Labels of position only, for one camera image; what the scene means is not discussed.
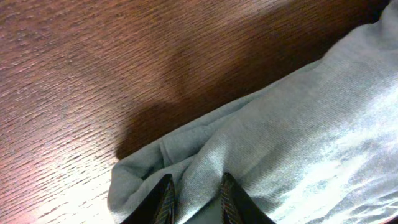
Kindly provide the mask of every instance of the dark wooden tabletop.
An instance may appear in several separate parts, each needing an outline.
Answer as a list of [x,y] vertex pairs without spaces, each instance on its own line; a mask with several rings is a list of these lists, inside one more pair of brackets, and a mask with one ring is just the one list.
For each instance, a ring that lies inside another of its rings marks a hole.
[[0,1],[0,223],[111,223],[115,162],[320,58],[378,2]]

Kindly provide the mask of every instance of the wooden table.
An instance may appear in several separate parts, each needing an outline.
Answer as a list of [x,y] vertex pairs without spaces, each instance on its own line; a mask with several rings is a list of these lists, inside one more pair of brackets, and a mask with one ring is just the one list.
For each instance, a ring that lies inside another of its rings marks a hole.
[[0,223],[112,223],[118,159],[320,58],[377,2],[0,1]]

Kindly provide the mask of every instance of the gray cloth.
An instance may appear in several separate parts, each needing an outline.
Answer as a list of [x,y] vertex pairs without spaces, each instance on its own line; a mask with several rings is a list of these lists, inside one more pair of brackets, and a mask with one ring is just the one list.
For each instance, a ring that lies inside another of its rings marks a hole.
[[323,59],[118,162],[108,205],[121,222],[171,173],[177,223],[221,223],[224,172],[276,223],[398,215],[398,2]]

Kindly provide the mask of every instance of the brown wood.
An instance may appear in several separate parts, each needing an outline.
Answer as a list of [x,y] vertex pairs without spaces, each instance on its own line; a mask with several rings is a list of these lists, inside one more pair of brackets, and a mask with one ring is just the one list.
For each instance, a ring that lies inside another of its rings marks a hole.
[[108,223],[110,170],[314,61],[380,0],[0,1],[0,223]]

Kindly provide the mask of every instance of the garment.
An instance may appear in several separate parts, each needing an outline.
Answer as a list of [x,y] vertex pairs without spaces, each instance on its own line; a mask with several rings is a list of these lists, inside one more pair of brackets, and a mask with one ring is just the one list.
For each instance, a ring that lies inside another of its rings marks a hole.
[[121,222],[170,173],[176,222],[220,223],[225,172],[276,223],[398,215],[398,1],[321,60],[119,161],[108,205]]

